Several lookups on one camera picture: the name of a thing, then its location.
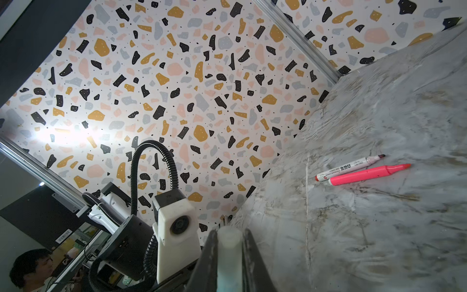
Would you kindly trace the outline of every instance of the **white marker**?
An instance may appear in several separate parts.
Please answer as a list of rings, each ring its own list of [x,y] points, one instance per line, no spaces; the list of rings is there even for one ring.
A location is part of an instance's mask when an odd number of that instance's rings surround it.
[[[370,166],[373,163],[375,163],[376,161],[381,160],[381,158],[383,158],[385,156],[386,155],[381,154],[381,155],[377,155],[377,156],[368,156],[368,157],[365,157],[365,158],[362,158],[362,159],[359,159],[359,160],[352,161],[350,163],[341,165],[339,167],[336,167],[336,168],[333,168],[333,169],[330,169],[328,171],[324,171],[324,172],[318,174],[317,176],[315,176],[315,180],[316,181],[327,180],[327,179],[336,177],[336,176],[341,175],[341,174],[346,174],[346,173],[355,171],[357,169]]]

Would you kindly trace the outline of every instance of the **person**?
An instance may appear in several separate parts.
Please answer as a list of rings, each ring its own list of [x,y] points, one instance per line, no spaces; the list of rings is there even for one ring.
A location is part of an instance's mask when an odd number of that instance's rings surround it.
[[[46,249],[33,249],[17,257],[10,271],[10,279],[23,292],[45,292],[54,283],[53,262]],[[62,291],[80,292],[83,272],[73,277]]]

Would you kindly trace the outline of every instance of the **patterned panel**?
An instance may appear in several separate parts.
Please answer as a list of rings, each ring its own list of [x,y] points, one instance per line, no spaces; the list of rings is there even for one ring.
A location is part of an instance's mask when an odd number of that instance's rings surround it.
[[[80,191],[130,194],[135,147],[163,142],[200,239],[254,192],[330,87],[250,2],[98,0],[0,109],[2,133]],[[139,213],[169,189],[139,163]]]
[[[453,0],[279,0],[277,6],[342,74],[456,25]]]

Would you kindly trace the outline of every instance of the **barcode label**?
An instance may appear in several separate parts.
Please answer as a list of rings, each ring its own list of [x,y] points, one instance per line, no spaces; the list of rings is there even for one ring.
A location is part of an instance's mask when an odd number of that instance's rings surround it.
[[[59,238],[57,238],[55,240],[55,242],[58,243],[58,244],[61,244],[72,233],[73,233],[73,231],[71,231],[70,229],[67,229],[65,232],[62,233],[62,235],[60,235]]]

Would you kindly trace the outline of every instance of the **barcode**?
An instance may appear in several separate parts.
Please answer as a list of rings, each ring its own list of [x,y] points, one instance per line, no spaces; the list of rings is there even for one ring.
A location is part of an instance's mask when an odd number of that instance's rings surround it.
[[[58,244],[61,244],[65,239],[67,239],[68,236],[70,236],[70,234],[72,234],[73,231],[71,231],[70,229],[67,229],[65,232],[62,233],[62,235],[60,235],[59,238],[57,238],[55,240],[56,243]]]

